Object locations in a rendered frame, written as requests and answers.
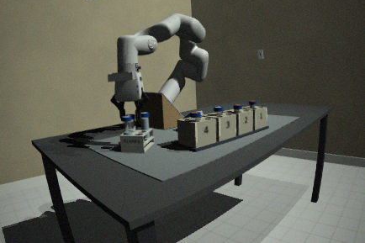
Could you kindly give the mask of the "cream bucket adapter with holes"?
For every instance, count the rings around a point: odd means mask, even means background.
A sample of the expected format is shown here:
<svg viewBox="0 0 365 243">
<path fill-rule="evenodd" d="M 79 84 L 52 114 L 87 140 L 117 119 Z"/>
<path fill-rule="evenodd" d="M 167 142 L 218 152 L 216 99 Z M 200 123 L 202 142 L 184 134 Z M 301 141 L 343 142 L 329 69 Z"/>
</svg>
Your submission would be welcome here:
<svg viewBox="0 0 365 243">
<path fill-rule="evenodd" d="M 223 115 L 205 114 L 201 117 L 216 119 L 216 141 L 236 137 L 236 114 L 223 113 Z"/>
<path fill-rule="evenodd" d="M 190 118 L 177 120 L 178 144 L 199 148 L 216 143 L 216 119 L 200 117 L 199 122 Z"/>
<path fill-rule="evenodd" d="M 236 114 L 236 135 L 243 135 L 253 131 L 253 110 L 242 109 L 241 113 L 234 113 L 234 109 L 223 113 Z"/>
<path fill-rule="evenodd" d="M 249 108 L 243 107 L 242 109 L 253 110 L 253 130 L 260 129 L 267 126 L 267 107 Z"/>
</svg>

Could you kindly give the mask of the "blue-capped tube with white label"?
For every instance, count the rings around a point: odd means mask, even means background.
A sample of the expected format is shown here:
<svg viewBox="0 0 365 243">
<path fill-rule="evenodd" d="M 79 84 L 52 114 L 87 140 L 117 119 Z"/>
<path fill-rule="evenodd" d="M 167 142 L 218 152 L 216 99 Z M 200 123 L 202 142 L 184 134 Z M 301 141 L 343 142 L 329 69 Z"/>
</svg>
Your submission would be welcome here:
<svg viewBox="0 0 365 243">
<path fill-rule="evenodd" d="M 141 113 L 141 130 L 148 130 L 149 129 L 149 113 L 144 112 Z M 150 132 L 145 135 L 143 138 L 150 138 Z"/>
</svg>

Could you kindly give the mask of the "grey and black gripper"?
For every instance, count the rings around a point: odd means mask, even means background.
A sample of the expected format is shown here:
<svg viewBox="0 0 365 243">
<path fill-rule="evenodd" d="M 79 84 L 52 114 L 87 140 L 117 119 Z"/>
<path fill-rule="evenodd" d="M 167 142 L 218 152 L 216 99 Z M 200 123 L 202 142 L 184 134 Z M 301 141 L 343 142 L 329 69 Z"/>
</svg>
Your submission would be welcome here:
<svg viewBox="0 0 365 243">
<path fill-rule="evenodd" d="M 144 100 L 140 102 L 143 98 Z M 125 116 L 124 102 L 135 102 L 135 119 L 136 121 L 139 121 L 141 119 L 141 108 L 149 100 L 150 99 L 144 93 L 141 73 L 135 71 L 135 80 L 115 82 L 114 95 L 110 101 L 118 108 L 121 121 L 122 117 Z"/>
</svg>

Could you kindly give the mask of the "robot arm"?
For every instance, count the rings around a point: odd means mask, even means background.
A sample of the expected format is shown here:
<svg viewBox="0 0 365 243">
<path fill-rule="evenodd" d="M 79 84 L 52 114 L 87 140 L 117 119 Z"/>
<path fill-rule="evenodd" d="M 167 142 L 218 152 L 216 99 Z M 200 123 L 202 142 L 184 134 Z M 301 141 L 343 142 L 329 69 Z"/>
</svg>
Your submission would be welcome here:
<svg viewBox="0 0 365 243">
<path fill-rule="evenodd" d="M 118 72 L 108 74 L 108 82 L 135 80 L 135 71 L 142 69 L 142 66 L 138 64 L 138 55 L 153 53 L 157 43 L 168 40 L 173 35 L 183 37 L 183 39 L 180 38 L 179 48 L 181 60 L 177 62 L 172 74 L 159 92 L 174 103 L 185 86 L 185 77 L 202 82 L 209 62 L 208 52 L 196 46 L 196 43 L 201 43 L 205 38 L 204 27 L 197 19 L 180 13 L 175 13 L 134 35 L 118 37 Z"/>
</svg>

